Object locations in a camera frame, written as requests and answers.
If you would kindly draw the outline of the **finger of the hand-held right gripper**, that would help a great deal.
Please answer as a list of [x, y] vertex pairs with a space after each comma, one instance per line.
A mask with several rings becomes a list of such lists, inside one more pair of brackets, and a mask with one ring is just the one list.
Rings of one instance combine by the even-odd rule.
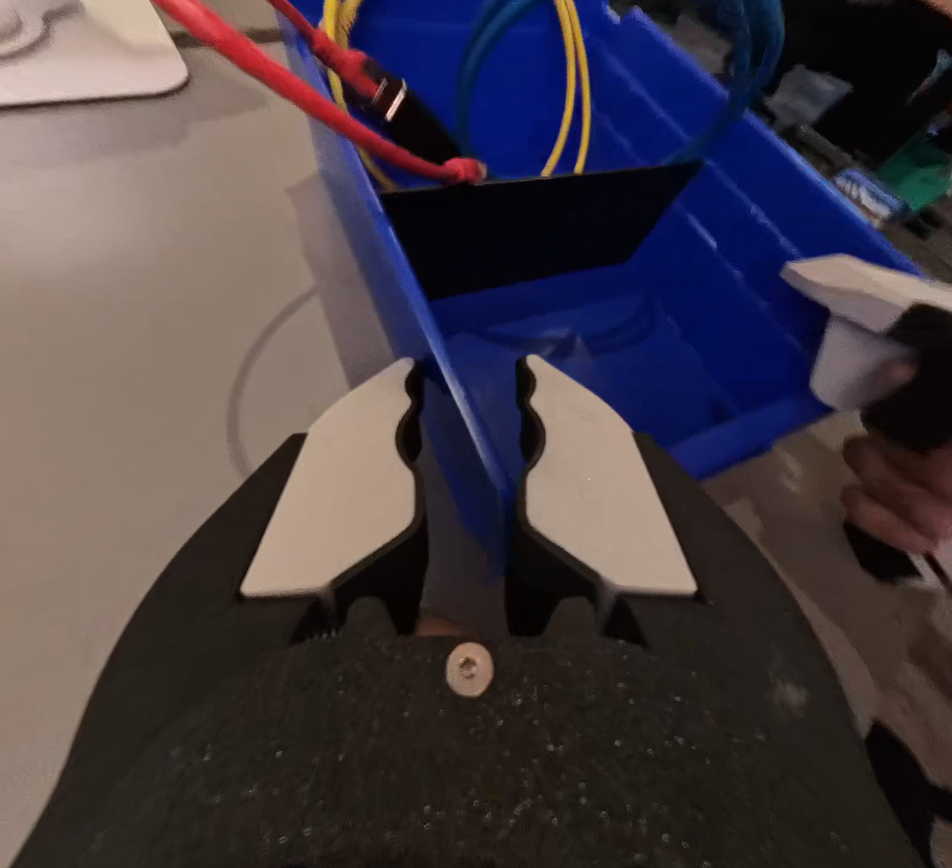
[[829, 320], [809, 388], [835, 411], [858, 411], [887, 399], [917, 372], [917, 354], [848, 320]]
[[915, 305], [932, 305], [931, 282], [846, 254], [786, 263], [780, 279], [830, 314], [884, 335]]

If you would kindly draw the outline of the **blue plastic bin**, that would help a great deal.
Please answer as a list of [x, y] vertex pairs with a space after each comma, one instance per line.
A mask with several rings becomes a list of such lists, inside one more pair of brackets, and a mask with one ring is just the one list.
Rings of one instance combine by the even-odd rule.
[[[575, 2], [593, 84], [586, 173], [659, 167], [713, 121], [723, 89], [636, 9]], [[539, 177], [562, 116], [563, 63], [550, 4], [486, 58], [472, 140], [501, 181]], [[523, 467], [518, 359], [553, 362], [704, 479], [826, 412], [809, 378], [827, 312], [780, 279], [786, 263], [849, 254], [917, 272], [746, 115], [625, 264], [430, 302], [355, 148], [310, 128], [390, 347], [425, 369], [423, 419], [459, 518], [497, 573]]]

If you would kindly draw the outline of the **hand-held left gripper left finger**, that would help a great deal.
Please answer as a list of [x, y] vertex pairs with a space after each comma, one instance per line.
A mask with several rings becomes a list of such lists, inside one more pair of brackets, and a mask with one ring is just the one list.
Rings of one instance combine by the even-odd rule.
[[306, 432], [239, 592], [311, 600], [327, 626], [380, 600], [397, 633], [417, 626], [429, 563], [422, 369], [391, 363]]

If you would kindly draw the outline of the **person's right hand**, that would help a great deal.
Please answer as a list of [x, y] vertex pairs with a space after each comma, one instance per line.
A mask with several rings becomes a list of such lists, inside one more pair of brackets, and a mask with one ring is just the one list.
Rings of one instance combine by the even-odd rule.
[[924, 453], [863, 434], [845, 441], [842, 457], [855, 479], [841, 494], [854, 527], [910, 555], [950, 546], [949, 444]]

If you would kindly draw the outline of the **black bin divider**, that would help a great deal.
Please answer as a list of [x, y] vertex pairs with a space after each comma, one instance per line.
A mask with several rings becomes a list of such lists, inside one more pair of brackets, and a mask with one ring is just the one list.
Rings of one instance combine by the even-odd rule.
[[629, 261], [702, 167], [419, 187], [383, 209], [430, 302]]

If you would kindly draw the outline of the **white stand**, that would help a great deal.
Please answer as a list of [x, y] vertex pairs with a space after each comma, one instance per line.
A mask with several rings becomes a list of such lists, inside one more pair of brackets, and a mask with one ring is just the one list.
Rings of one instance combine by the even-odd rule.
[[149, 0], [1, 0], [1, 108], [152, 98], [187, 67]]

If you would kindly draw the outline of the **black ethernet port adapter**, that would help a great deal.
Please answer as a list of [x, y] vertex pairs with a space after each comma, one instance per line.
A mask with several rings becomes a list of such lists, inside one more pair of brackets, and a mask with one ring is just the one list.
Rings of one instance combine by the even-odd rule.
[[387, 137], [416, 157], [441, 165], [461, 156], [443, 122], [404, 79], [384, 73], [370, 109]]

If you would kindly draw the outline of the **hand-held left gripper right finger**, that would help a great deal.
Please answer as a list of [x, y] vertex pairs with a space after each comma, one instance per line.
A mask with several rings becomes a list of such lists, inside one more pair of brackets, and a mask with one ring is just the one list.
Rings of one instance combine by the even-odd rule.
[[699, 587], [636, 434], [538, 354], [516, 363], [524, 467], [506, 565], [509, 631], [546, 632], [580, 600], [608, 636], [638, 637], [627, 600], [696, 600]]

